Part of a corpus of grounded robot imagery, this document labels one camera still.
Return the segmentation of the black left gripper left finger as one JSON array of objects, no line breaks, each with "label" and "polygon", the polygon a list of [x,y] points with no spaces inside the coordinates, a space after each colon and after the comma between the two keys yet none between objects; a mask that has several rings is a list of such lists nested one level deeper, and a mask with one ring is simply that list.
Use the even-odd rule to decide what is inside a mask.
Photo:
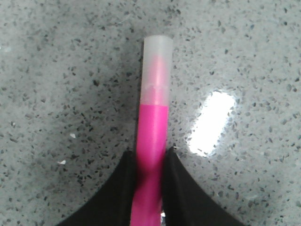
[{"label": "black left gripper left finger", "polygon": [[136,181],[135,155],[123,153],[109,179],[59,226],[128,226]]}]

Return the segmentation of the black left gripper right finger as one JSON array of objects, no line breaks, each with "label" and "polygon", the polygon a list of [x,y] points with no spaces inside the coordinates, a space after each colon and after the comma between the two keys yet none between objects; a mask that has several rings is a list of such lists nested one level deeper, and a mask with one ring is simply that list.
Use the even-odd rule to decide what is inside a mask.
[{"label": "black left gripper right finger", "polygon": [[171,147],[164,159],[163,209],[167,226],[242,226],[196,183]]}]

